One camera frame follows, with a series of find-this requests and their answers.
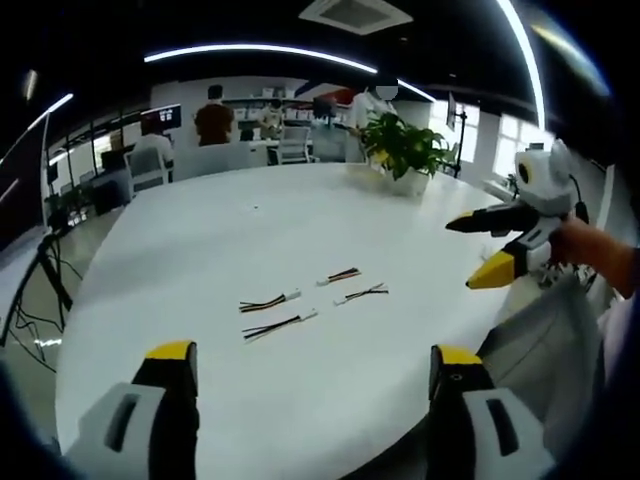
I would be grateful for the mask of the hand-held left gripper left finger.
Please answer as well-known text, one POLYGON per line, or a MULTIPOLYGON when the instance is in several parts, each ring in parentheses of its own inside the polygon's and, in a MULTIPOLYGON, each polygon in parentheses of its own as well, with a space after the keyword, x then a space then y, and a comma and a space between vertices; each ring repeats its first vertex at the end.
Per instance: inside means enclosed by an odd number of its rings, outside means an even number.
POLYGON ((197 343, 162 344, 89 408, 65 458, 85 479, 194 479, 197 397, 197 343))

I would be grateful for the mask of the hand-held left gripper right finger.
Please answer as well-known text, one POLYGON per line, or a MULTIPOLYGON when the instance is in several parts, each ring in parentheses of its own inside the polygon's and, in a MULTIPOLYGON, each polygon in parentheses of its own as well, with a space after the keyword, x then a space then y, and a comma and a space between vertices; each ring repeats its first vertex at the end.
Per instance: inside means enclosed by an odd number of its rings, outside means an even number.
POLYGON ((435 345, 430 366, 428 479, 540 479, 555 465, 541 422, 480 357, 435 345))

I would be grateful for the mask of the person's right hand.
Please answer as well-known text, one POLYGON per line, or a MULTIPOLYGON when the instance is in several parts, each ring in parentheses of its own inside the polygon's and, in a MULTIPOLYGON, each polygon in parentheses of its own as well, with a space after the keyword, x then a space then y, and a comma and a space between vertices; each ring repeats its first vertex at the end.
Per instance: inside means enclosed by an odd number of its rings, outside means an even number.
POLYGON ((568 217, 551 235, 551 262, 595 266, 607 235, 577 217, 568 217))

